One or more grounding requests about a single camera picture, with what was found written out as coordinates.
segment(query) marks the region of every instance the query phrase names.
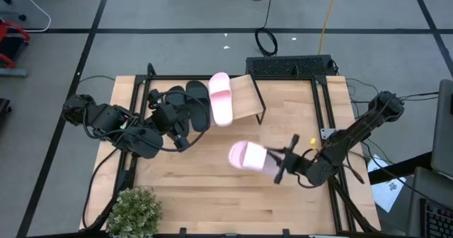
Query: yellow tag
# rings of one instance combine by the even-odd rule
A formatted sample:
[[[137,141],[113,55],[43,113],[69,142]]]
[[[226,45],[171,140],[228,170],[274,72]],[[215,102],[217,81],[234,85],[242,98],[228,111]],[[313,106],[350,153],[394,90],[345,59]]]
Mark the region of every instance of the yellow tag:
[[[311,145],[311,148],[312,148],[313,150],[316,149],[316,138],[312,138],[312,139],[310,140],[310,145]]]

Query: yellow cable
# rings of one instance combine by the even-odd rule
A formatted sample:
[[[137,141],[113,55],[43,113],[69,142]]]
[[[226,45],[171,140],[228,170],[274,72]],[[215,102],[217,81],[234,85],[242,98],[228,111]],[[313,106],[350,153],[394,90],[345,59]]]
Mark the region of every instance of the yellow cable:
[[[332,8],[333,8],[333,3],[334,3],[334,2],[335,2],[335,0],[332,0],[332,1],[331,1],[331,5],[328,7],[326,19],[324,20],[323,30],[321,31],[321,40],[319,41],[318,55],[321,54],[321,50],[323,49],[324,31],[326,30],[328,17],[331,16],[331,12],[332,12]]]

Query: red chair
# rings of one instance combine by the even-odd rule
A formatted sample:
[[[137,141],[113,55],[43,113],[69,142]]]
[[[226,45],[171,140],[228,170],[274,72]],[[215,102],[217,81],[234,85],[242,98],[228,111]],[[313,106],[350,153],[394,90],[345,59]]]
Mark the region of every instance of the red chair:
[[[23,37],[8,35],[8,28],[16,29]],[[0,22],[0,76],[27,77],[27,71],[17,69],[14,60],[29,40],[30,36],[22,28],[13,23]]]

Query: gray floor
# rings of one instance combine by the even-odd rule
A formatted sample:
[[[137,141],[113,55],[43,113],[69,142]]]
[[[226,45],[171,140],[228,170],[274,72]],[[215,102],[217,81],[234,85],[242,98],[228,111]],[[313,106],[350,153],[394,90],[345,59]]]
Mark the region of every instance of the gray floor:
[[[3,3],[28,16],[26,28],[46,24],[28,0]],[[51,28],[90,28],[100,0],[35,0],[52,17]],[[320,28],[330,0],[273,0],[268,27]],[[438,28],[453,28],[452,0],[425,0]],[[99,28],[255,28],[264,23],[268,0],[108,0]],[[416,0],[337,0],[329,28],[412,28],[428,24]],[[316,54],[319,34],[276,35],[279,56]],[[0,236],[14,237],[35,185],[87,39],[87,34],[33,34],[18,65],[27,79],[0,78],[0,97],[12,100],[0,137]],[[453,51],[453,35],[442,35]],[[328,34],[323,53],[331,54],[346,77],[374,84],[400,96],[438,90],[452,78],[432,35]],[[97,34],[81,77],[144,73],[148,62],[158,74],[243,74],[247,57],[260,57],[252,33]],[[351,81],[355,100],[375,92]],[[109,102],[113,83],[92,79],[77,92]],[[394,162],[430,151],[436,100],[407,102],[398,122],[372,139]],[[98,143],[79,127],[66,125],[29,235],[77,231]],[[372,153],[381,154],[372,146]],[[403,191],[398,201],[408,200]],[[394,209],[394,217],[406,215]],[[385,214],[380,214],[385,221]]]

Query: black slide sandal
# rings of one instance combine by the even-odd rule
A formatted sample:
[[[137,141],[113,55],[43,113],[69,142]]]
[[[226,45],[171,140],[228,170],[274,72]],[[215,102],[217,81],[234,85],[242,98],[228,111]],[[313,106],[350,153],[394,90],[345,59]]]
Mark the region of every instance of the black slide sandal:
[[[184,92],[184,88],[182,86],[174,86],[169,91],[182,91]],[[188,111],[185,107],[186,98],[185,95],[181,93],[171,93],[165,95],[165,102],[171,105],[174,105],[176,108],[179,108],[179,113],[182,113],[185,117],[188,117]],[[184,123],[184,133],[182,135],[188,136],[189,135],[189,122],[183,121]]]
[[[187,85],[185,85],[185,91],[196,97],[203,104],[203,107],[205,107],[205,110],[207,111],[208,118],[210,119],[210,95],[206,86],[199,81],[189,81]],[[187,97],[185,102],[189,107],[189,116],[193,130],[202,132],[207,123],[206,113],[203,111],[203,107],[190,97]]]

